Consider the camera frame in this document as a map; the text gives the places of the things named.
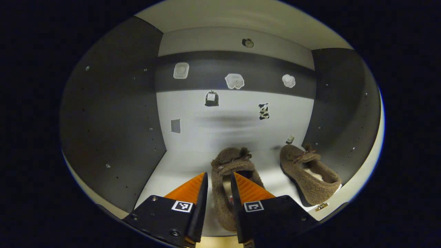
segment dark gray stripe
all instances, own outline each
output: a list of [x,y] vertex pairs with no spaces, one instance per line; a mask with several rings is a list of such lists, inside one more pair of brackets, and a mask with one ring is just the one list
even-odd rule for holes
[[72,71],[60,107],[61,144],[73,170],[128,213],[165,153],[149,73],[161,38],[136,17],[111,30]]
[[303,144],[317,148],[321,161],[345,184],[360,169],[377,137],[380,94],[356,51],[332,48],[312,54],[320,79]]
[[[190,65],[186,79],[173,78],[178,62]],[[229,90],[225,77],[241,74],[245,86],[240,90],[261,91],[315,98],[316,74],[306,67],[253,53],[203,51],[178,53],[157,58],[156,92],[173,90]],[[286,87],[282,76],[295,77],[295,86]]]

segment slipper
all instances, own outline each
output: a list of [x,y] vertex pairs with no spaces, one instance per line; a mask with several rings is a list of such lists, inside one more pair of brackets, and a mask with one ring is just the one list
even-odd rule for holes
[[297,186],[304,206],[311,207],[329,200],[341,184],[341,179],[329,167],[320,162],[311,145],[302,151],[286,145],[280,151],[280,166]]
[[250,151],[242,147],[223,149],[211,162],[211,184],[214,208],[219,224],[228,231],[236,232],[231,190],[231,173],[236,172],[263,188],[259,174],[250,161]]

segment white wall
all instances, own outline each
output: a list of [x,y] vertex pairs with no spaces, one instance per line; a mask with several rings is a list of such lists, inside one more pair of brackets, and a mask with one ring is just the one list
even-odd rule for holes
[[[227,147],[269,150],[291,134],[301,146],[308,129],[313,99],[244,90],[217,90],[219,106],[204,106],[209,90],[157,93],[162,135],[167,150],[220,152]],[[269,103],[267,120],[259,119],[259,104]],[[170,121],[181,119],[181,133]]]
[[166,0],[135,16],[163,33],[196,27],[235,27],[273,34],[310,50],[352,49],[320,21],[277,0]]
[[[254,47],[243,46],[244,38],[251,39]],[[272,34],[231,27],[201,27],[165,33],[158,56],[194,51],[255,53],[314,70],[312,52],[308,48]]]

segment white floor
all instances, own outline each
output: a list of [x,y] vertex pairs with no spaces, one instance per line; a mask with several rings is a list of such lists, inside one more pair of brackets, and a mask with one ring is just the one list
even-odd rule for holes
[[[280,169],[280,149],[252,151],[251,154],[253,156],[251,161],[259,172],[266,190],[275,196],[291,196],[306,211],[316,207],[304,207],[301,204],[295,185]],[[216,156],[217,153],[210,152],[167,151],[146,183],[135,208],[150,195],[164,196],[198,174],[207,172],[209,183],[202,236],[221,237],[235,235],[235,233],[223,229],[215,218],[210,162]]]

